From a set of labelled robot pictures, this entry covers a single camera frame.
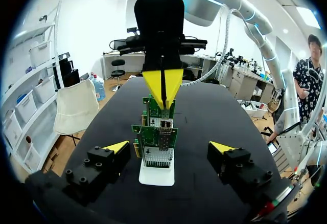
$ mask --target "man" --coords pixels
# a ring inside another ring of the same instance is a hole
[[[316,107],[324,74],[319,63],[322,55],[321,42],[315,35],[308,39],[311,57],[300,60],[293,72],[300,113],[300,121],[305,124],[309,121],[311,112]],[[274,132],[267,142],[273,141],[284,130],[284,115],[282,114],[274,126]]]

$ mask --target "blue water bottle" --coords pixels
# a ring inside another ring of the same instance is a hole
[[[94,84],[94,87],[96,88],[96,96],[97,100],[101,101],[104,98],[106,98],[106,92],[104,89],[104,80],[101,77],[97,77],[96,74],[94,74],[91,78],[91,81]]]

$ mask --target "white storage bin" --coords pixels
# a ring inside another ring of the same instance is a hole
[[[51,54],[51,41],[44,41],[37,46],[31,47],[30,57],[32,67],[37,67],[48,60]]]
[[[27,165],[27,167],[30,168],[32,172],[35,172],[37,170],[37,167],[39,166],[40,161],[41,157],[39,153],[35,150],[33,143],[31,143],[30,149],[24,159],[24,163]]]
[[[22,100],[16,105],[16,109],[25,123],[29,121],[32,115],[36,112],[36,105],[33,99],[33,90],[22,98]]]
[[[264,105],[262,109],[256,108],[255,113],[252,115],[254,118],[262,118],[264,114],[266,114],[266,112],[268,111],[268,106],[265,103],[256,102],[256,101],[251,101],[251,103],[254,107],[256,107],[257,105],[260,107],[261,104]]]
[[[45,76],[42,83],[34,87],[35,95],[41,103],[45,103],[49,98],[55,95],[55,86],[53,75]]]
[[[237,101],[238,101],[239,104],[241,105],[243,100],[237,100]],[[253,114],[256,112],[256,107],[253,106],[253,105],[252,105],[252,109],[246,109],[246,108],[243,108],[243,109],[246,111],[246,113],[248,113],[248,115],[249,115],[250,117],[252,117]]]
[[[14,148],[22,133],[22,129],[17,121],[15,110],[8,111],[3,126],[4,134],[7,137],[12,148]]]

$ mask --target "white stand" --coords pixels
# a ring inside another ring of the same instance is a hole
[[[147,167],[142,160],[138,181],[144,185],[171,187],[175,183],[174,157],[169,169]]]

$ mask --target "black tabletop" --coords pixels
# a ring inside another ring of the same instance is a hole
[[[74,168],[94,146],[124,140],[133,143],[131,124],[141,124],[149,90],[143,78],[132,78],[94,118],[71,155]],[[89,208],[124,223],[241,223],[249,205],[229,185],[223,185],[206,159],[209,141],[243,147],[263,169],[278,174],[274,160],[250,117],[222,86],[198,83],[181,87],[176,96],[174,127],[175,184],[142,185],[141,159],[131,146],[131,159],[114,185],[109,184]]]

